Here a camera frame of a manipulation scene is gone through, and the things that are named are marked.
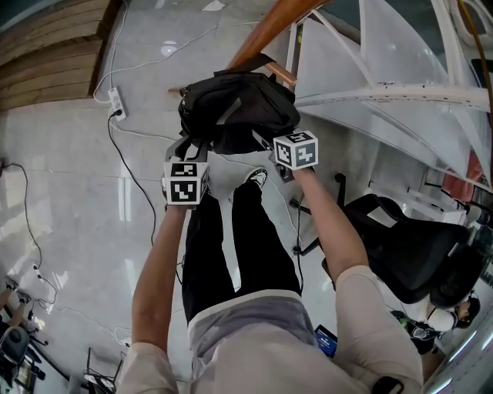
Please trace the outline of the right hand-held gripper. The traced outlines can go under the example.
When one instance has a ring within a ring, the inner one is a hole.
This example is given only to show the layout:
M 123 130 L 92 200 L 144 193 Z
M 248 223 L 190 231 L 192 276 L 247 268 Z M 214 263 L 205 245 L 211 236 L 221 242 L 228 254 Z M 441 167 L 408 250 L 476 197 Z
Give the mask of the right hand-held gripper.
M 318 138 L 309 130 L 296 129 L 292 134 L 273 138 L 272 142 L 255 131 L 252 134 L 270 152 L 269 160 L 284 183 L 294 180 L 293 170 L 313 168 L 319 162 Z

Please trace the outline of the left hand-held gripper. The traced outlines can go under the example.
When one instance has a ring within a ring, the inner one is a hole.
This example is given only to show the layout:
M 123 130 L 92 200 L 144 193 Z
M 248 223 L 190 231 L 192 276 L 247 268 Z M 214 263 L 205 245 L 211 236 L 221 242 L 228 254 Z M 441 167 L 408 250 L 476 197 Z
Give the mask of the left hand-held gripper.
M 199 142 L 196 155 L 186 158 L 193 139 L 183 136 L 167 150 L 162 186 L 168 205 L 183 205 L 194 209 L 208 189 L 210 166 L 207 161 L 209 146 Z

